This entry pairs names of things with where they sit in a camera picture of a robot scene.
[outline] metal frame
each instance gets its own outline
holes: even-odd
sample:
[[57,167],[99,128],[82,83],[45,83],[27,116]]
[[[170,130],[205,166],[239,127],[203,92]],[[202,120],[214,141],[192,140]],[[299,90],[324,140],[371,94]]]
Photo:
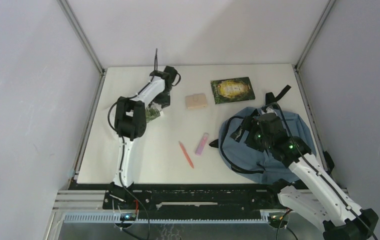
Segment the metal frame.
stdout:
[[[87,36],[85,35],[83,28],[81,27],[77,17],[75,16],[70,4],[68,3],[68,0],[57,0],[59,3],[61,9],[65,13],[66,18],[68,19],[69,23],[71,24],[74,32],[76,33],[78,39],[80,40],[82,46],[84,47],[85,51],[89,54],[91,60],[93,61],[93,64],[97,68],[97,70],[100,73],[100,79],[99,84],[93,99],[93,105],[91,106],[91,111],[88,116],[87,125],[85,126],[85,129],[83,131],[82,140],[80,143],[80,148],[77,152],[76,156],[76,163],[74,166],[75,176],[72,177],[68,183],[68,186],[73,188],[77,188],[79,184],[76,184],[76,177],[78,176],[79,169],[81,167],[81,162],[83,160],[83,155],[85,152],[85,146],[87,144],[89,135],[90,135],[90,129],[94,120],[94,115],[96,113],[96,108],[99,102],[100,94],[102,92],[104,80],[106,77],[106,70],[103,68],[102,64],[100,63],[93,47],[91,46]],[[329,0],[326,7],[324,8],[320,19],[318,20],[318,23],[316,24],[314,30],[312,31],[309,40],[307,41],[296,65],[294,66],[294,74],[302,95],[302,99],[306,108],[306,112],[308,113],[309,122],[312,126],[312,133],[315,138],[315,142],[317,143],[318,151],[321,156],[321,160],[323,162],[324,167],[327,165],[325,164],[324,155],[323,155],[323,149],[324,146],[321,142],[320,134],[316,125],[315,121],[315,115],[313,113],[310,101],[308,99],[308,96],[306,94],[303,81],[301,80],[301,76],[299,73],[299,70],[304,63],[311,47],[313,46],[315,40],[318,37],[318,34],[321,30],[321,28],[324,26],[324,23],[326,19],[328,18],[331,10],[333,9],[333,6],[337,0]],[[56,200],[53,205],[52,213],[49,218],[49,222],[45,231],[44,239],[46,240],[57,240],[63,223],[112,223],[117,222],[119,219],[117,216],[114,215],[113,211],[111,209],[103,209],[103,204],[105,202],[105,195],[107,194],[107,188],[109,185],[107,184],[87,184],[85,186],[82,186],[82,189],[87,190],[60,190],[57,194]],[[305,196],[315,199],[314,195],[309,190],[300,190],[300,192],[306,194]],[[167,207],[168,205],[174,206],[175,203],[164,202],[163,208]],[[132,212],[134,210],[127,210],[122,209],[122,212]],[[268,222],[268,215],[270,213],[277,213],[277,212],[284,212],[284,209],[259,209],[259,218],[257,219],[228,219],[228,220],[179,220],[179,219],[154,219],[152,220],[153,223],[267,223]],[[145,220],[137,220],[136,223],[146,223]]]

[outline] white arm segment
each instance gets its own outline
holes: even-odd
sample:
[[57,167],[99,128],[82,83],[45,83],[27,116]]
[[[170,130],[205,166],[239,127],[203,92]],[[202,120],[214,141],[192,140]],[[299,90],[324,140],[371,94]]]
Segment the white arm segment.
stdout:
[[[341,190],[326,171],[320,167],[315,156],[307,153],[304,157],[316,170],[318,170],[318,173],[316,173],[302,157],[299,157],[299,162],[293,162],[288,168],[306,184],[308,189],[318,199],[325,209],[325,215],[321,212],[321,206],[318,207],[314,205],[314,201],[311,199],[301,197],[302,194],[294,187],[288,186],[281,190],[278,194],[280,203],[302,215],[321,231],[324,231],[324,220],[329,219],[336,227],[338,227],[345,225],[346,219],[355,219],[356,217],[349,211],[349,209],[352,209],[358,216],[361,215],[361,206],[355,203]],[[348,207],[344,205],[333,189],[321,178],[321,175],[324,176],[324,178],[337,190],[338,194],[343,197],[344,201],[349,205]]]
[[[147,107],[153,99],[160,93],[162,93],[165,90],[165,80],[162,78],[155,76],[152,81],[148,82],[148,85],[144,87],[144,89],[140,92],[140,94],[136,94],[137,96],[134,97],[133,101],[142,101],[144,102],[144,105]],[[113,123],[115,121],[115,113],[116,108],[112,110],[110,113],[110,121]],[[123,144],[122,138],[119,137],[116,132],[111,130],[113,134],[116,136],[116,138],[119,141],[119,150],[118,150],[118,163],[116,166],[115,176],[113,178],[113,182],[115,185],[122,187],[121,181],[120,181],[120,172],[121,172],[121,178],[122,183],[124,187],[129,187],[133,182],[135,178],[135,173],[141,168],[142,159],[139,157],[139,152],[142,151],[141,148],[138,147],[139,142],[141,140],[141,137],[135,138],[133,141],[130,141],[128,137],[124,137],[125,143]],[[124,150],[124,156],[122,160],[122,166],[121,166],[121,158],[122,158],[122,148],[125,148]]]

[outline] purple eraser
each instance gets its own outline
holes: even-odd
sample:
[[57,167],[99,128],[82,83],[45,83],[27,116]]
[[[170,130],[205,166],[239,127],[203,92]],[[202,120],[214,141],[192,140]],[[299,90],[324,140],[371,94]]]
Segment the purple eraser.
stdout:
[[196,149],[196,155],[200,156],[203,152],[203,148],[205,147],[206,142],[208,141],[209,133],[203,134],[202,139],[200,140],[199,146]]

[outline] pen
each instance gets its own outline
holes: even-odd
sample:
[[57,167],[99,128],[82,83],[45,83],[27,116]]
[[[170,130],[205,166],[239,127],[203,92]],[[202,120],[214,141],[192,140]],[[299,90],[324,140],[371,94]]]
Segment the pen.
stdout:
[[183,143],[180,142],[180,141],[178,141],[178,143],[179,143],[179,146],[181,147],[182,153],[184,154],[185,158],[187,159],[188,164],[190,164],[190,167],[191,167],[192,169],[194,169],[195,166],[193,165],[193,162],[192,162],[192,160],[190,159],[189,154],[187,154],[186,148],[184,148]]

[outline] white wall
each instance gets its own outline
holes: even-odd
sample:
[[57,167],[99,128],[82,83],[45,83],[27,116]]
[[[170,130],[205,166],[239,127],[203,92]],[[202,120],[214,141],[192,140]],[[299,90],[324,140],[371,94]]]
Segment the white wall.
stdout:
[[335,176],[380,217],[380,1],[338,1],[301,77]]
[[102,65],[295,64],[327,0],[69,0]]
[[98,72],[55,0],[0,0],[0,240],[39,240]]

